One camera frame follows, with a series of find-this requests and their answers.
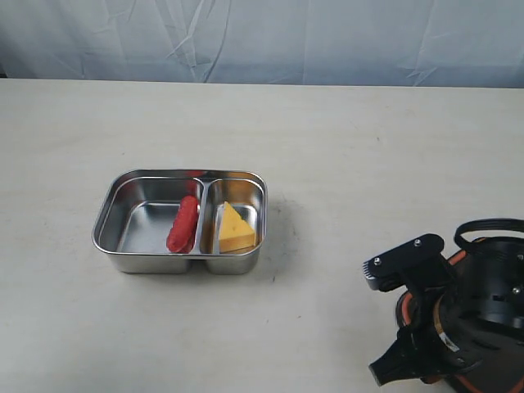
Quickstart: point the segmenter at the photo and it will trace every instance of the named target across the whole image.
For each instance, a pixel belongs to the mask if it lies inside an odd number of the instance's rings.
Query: yellow cheese
[[[220,252],[235,251],[255,245],[255,231],[227,202],[224,203],[219,243]]]

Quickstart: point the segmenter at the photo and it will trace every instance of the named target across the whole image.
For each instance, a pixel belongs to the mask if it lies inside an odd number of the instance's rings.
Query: stainless steel container
[[[187,254],[172,254],[165,239],[187,195],[200,201],[195,243]],[[225,201],[255,230],[252,248],[220,254]],[[243,274],[258,260],[267,210],[267,187],[255,174],[139,169],[119,176],[111,185],[93,229],[93,242],[126,273],[186,273],[192,260],[203,260],[212,273]]]

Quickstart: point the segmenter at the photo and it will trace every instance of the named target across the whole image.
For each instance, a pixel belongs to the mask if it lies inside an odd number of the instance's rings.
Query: cheese wedge
[[[228,202],[224,203],[219,244],[220,252],[230,252],[255,245],[255,231]]]

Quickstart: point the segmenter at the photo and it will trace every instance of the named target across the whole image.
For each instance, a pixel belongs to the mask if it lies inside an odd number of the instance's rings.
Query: table surface
[[[524,90],[1,80],[0,391],[379,391],[400,293],[362,262],[524,216],[523,109]],[[137,168],[261,175],[255,269],[116,271],[91,231]]]

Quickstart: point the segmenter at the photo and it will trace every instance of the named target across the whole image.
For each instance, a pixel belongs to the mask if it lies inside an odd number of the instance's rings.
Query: wrinkled fabric
[[[13,78],[524,86],[522,0],[3,0]]]

